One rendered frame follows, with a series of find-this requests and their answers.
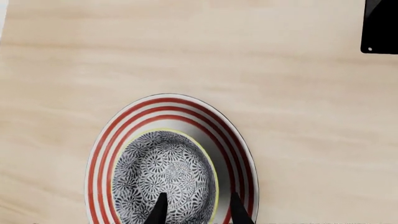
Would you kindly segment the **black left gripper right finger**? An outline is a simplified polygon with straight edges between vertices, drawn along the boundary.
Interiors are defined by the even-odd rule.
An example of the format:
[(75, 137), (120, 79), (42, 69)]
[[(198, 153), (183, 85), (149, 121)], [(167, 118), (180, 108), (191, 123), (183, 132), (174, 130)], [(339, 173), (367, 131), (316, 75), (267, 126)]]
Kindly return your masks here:
[(231, 193), (230, 210), (233, 224), (255, 224), (236, 192)]

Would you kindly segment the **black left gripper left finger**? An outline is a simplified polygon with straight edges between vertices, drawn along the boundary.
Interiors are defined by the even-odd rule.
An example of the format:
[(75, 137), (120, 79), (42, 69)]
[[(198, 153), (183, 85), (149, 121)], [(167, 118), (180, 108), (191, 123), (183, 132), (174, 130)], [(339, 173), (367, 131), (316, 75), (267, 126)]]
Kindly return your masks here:
[(145, 224), (165, 224), (167, 218), (167, 194), (162, 192), (145, 220)]

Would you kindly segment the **white plate with red rings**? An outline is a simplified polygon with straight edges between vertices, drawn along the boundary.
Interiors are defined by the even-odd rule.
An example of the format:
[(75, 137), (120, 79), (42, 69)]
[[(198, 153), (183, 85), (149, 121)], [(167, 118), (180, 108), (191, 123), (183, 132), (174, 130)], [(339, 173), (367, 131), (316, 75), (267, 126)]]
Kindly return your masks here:
[(141, 98), (116, 113), (91, 149), (85, 175), (89, 224), (121, 224), (111, 202), (111, 169), (128, 142), (148, 129), (171, 128), (198, 141), (215, 164), (220, 199), (237, 192), (256, 220), (259, 182), (254, 160), (242, 135), (216, 108), (197, 98), (163, 93)]

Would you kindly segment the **flat black stove plate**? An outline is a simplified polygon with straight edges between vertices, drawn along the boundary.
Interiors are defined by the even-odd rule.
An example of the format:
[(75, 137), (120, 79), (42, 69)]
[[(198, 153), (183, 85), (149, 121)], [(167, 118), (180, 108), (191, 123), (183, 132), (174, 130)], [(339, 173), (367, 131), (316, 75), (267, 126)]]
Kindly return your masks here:
[(361, 52), (398, 55), (398, 0), (365, 0)]

